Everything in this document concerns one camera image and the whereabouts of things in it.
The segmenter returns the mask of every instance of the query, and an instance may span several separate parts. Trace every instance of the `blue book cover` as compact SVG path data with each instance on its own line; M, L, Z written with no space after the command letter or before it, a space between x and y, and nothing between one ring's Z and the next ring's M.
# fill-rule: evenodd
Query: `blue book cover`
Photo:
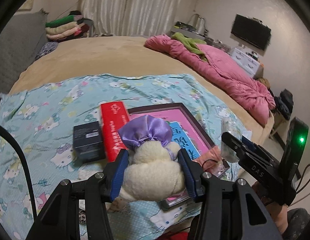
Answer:
M200 156L199 152L195 148L191 139L186 135L184 130L181 128L179 123L171 122L169 123L169 125L172 128L172 132L173 132L172 141L177 142L181 148L185 148L191 160L198 158Z

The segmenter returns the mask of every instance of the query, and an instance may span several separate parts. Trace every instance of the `hello kitty blanket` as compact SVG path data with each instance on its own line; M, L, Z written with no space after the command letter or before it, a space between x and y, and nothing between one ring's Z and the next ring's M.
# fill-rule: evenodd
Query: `hello kitty blanket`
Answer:
M2 95L0 124L24 151L31 173L37 212L62 179L77 180L82 170L101 171L105 162L82 164L72 148L73 126L100 121L99 104L122 100L126 108L172 102L183 103L220 145L221 118L228 116L242 130L241 121L192 76L117 77L109 74L72 78L19 94ZM237 178L233 164L227 178ZM199 213L188 201L163 212L157 203L138 201L109 213L114 239L156 239L169 226ZM25 239L33 223L31 203L21 162L0 138L0 222L12 239ZM80 226L87 239L85 226Z
M204 52L208 62L167 35L150 37L145 42L145 47L168 53L223 89L264 127L269 118L269 110L275 108L274 98L267 88L250 78L227 53L206 44L197 46Z

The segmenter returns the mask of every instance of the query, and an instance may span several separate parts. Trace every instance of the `person's leg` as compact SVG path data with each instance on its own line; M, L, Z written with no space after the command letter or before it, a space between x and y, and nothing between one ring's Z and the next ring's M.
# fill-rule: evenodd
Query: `person's leg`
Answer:
M282 234L284 240L296 240L307 223L310 221L310 215L304 208L296 208L287 213L288 227Z

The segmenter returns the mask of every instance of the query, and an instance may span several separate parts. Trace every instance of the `metal pivot bolt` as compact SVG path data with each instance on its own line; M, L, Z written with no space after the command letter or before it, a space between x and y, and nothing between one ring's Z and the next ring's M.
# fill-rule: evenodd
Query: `metal pivot bolt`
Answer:
M104 178L104 173L102 173L102 172L96 173L96 174L95 174L95 178L97 178L97 179L102 179L102 178Z
M246 184L246 180L244 179L238 179L237 183L240 184L241 186L244 186Z
M210 174L209 172L204 172L203 173L203 177L206 178L206 179L209 179L212 177L212 174Z
M68 179L63 179L61 182L60 182L60 184L62 185L62 186L66 186L67 184L69 184L69 180Z

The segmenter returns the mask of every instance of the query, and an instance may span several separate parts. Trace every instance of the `black flat screen tv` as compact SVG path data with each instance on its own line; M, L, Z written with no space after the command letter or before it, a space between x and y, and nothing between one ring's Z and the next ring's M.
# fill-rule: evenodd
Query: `black flat screen tv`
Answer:
M231 31L236 37L265 50L271 39L271 29L260 22L236 15Z

